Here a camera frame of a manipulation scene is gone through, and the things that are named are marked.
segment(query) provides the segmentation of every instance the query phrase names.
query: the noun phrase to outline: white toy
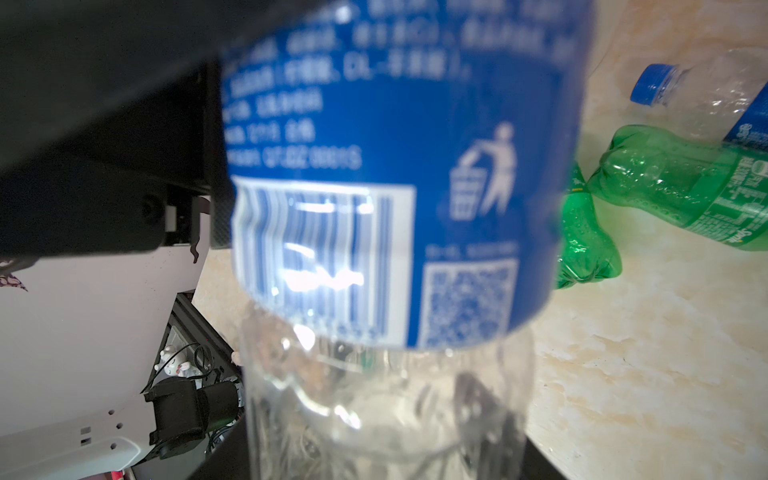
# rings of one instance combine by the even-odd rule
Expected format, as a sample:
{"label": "white toy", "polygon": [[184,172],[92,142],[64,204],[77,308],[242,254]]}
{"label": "white toy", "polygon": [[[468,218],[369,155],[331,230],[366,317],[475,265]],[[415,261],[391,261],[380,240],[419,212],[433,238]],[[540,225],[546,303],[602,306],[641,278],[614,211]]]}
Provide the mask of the white toy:
{"label": "white toy", "polygon": [[163,369],[166,374],[169,376],[187,376],[187,372],[192,369],[192,362],[187,361],[187,354],[185,352],[180,352],[176,356],[174,354],[176,353],[176,347],[173,345],[169,345],[163,349],[162,352],[160,352],[160,363],[154,366],[154,371],[157,372],[160,370],[160,368],[168,362],[168,359],[173,357],[173,359],[168,362],[168,364]]}

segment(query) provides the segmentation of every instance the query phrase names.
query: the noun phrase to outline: white wall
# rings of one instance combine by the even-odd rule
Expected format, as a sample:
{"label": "white wall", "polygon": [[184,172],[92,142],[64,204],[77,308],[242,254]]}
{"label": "white wall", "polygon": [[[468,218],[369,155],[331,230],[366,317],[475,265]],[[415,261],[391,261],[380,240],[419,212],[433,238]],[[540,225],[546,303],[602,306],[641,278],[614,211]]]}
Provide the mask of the white wall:
{"label": "white wall", "polygon": [[197,285],[209,217],[189,247],[40,260],[0,288],[0,436],[62,422],[138,394],[176,293]]}

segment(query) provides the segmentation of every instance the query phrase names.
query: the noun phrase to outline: transparent bottle body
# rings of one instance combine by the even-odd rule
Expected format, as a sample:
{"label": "transparent bottle body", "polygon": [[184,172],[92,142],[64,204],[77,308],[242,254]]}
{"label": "transparent bottle body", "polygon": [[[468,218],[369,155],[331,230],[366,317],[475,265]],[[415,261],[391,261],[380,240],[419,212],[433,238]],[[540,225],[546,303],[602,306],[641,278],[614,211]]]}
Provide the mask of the transparent bottle body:
{"label": "transparent bottle body", "polygon": [[660,126],[693,140],[720,142],[768,82],[768,49],[736,48],[680,69],[657,99]]}
{"label": "transparent bottle body", "polygon": [[525,326],[468,349],[377,349],[252,306],[241,349],[254,479],[518,477],[533,375]]}

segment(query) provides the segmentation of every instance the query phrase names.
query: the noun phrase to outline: bottle cap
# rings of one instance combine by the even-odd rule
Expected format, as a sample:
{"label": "bottle cap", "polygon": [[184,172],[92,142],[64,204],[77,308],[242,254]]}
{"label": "bottle cap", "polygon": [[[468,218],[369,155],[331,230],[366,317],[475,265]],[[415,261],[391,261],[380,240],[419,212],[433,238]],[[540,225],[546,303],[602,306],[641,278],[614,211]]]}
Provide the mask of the bottle cap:
{"label": "bottle cap", "polygon": [[648,65],[634,86],[630,100],[636,104],[653,105],[664,92],[677,70],[676,65],[654,63]]}

